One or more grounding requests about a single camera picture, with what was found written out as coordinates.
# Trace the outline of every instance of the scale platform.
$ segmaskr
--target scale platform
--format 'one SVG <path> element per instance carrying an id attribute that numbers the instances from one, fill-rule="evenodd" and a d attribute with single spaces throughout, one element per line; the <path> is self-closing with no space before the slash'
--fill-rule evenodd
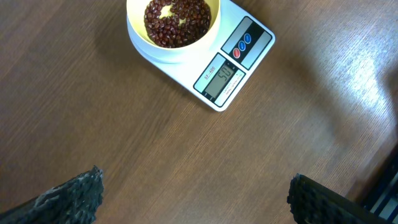
<path id="1" fill-rule="evenodd" d="M 268 28 L 230 0 L 221 0 L 220 29 L 211 47 L 187 62 L 165 63 L 152 58 L 135 44 L 129 19 L 127 28 L 145 59 L 216 111 L 231 104 L 275 43 Z"/>

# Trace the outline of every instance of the white bowl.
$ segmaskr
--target white bowl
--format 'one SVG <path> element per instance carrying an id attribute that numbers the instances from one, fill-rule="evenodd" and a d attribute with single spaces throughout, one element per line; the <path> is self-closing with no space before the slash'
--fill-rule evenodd
<path id="1" fill-rule="evenodd" d="M 133 35 L 138 36 L 138 38 L 134 38 L 134 44 L 146 54 L 162 62 L 175 63 L 196 58 L 197 55 L 201 55 L 202 52 L 210 48 L 220 28 L 221 0 L 205 0 L 210 6 L 211 12 L 209 31 L 195 43 L 174 49 L 159 47 L 148 37 L 144 24 L 144 12 L 150 1 L 151 0 L 127 0 L 127 16 L 134 31 Z M 166 6 L 164 10 L 162 10 L 161 17 L 164 16 L 165 11 L 167 11 Z"/>

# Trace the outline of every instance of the tabletop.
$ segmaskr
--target tabletop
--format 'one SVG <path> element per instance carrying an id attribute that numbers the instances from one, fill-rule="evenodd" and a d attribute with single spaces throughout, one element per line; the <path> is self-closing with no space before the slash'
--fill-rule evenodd
<path id="1" fill-rule="evenodd" d="M 398 1 L 235 3 L 277 40 L 217 113 L 137 53 L 125 1 L 2 0 L 0 212 L 93 165 L 97 223 L 293 223 L 296 173 L 357 197 L 396 142 Z"/>

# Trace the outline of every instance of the bowl rim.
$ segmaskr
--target bowl rim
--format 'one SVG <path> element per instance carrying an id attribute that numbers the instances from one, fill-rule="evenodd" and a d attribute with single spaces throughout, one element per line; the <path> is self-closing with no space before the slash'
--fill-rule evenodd
<path id="1" fill-rule="evenodd" d="M 129 17 L 129 2 L 131 2 L 131 1 L 133 1 L 133 0 L 127 0 L 127 2 L 126 2 L 127 18 L 129 19 L 130 24 L 132 24 L 132 22 L 130 21 L 130 17 Z M 216 23 L 217 19 L 220 17 L 220 14 L 221 14 L 220 12 L 221 12 L 221 0 L 218 0 L 217 16 L 216 16 L 216 19 L 215 19 L 215 22 L 213 23 L 213 25 Z M 210 30 L 212 28 L 214 28 L 214 26 L 211 26 L 209 31 L 203 37 L 201 37 L 201 39 L 197 40 L 196 42 L 194 42 L 194 43 L 192 43 L 190 45 L 187 45 L 187 46 L 184 46 L 184 47 L 167 48 L 167 47 L 159 47 L 158 45 L 153 44 L 153 43 L 149 42 L 148 40 L 142 38 L 141 35 L 139 35 L 138 32 L 135 30 L 134 26 L 131 25 L 131 27 L 134 30 L 134 32 L 137 34 L 137 36 L 139 36 L 139 38 L 141 38 L 141 40 L 143 40 L 144 42 L 146 42 L 147 44 L 150 44 L 151 46 L 153 46 L 155 48 L 162 49 L 162 50 L 182 50 L 182 49 L 187 49 L 187 48 L 193 46 L 195 43 L 198 43 L 199 41 L 203 40 L 204 37 L 209 35 Z"/>

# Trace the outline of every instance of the wooden table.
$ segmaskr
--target wooden table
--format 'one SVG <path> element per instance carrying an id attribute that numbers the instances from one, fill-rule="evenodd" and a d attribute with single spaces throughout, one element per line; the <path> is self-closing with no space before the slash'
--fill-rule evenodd
<path id="1" fill-rule="evenodd" d="M 97 223 L 293 223 L 298 172 L 358 196 L 396 143 L 398 1 L 236 3 L 277 42 L 217 113 L 136 52 L 125 1 L 2 0 L 0 211 L 94 164 Z"/>

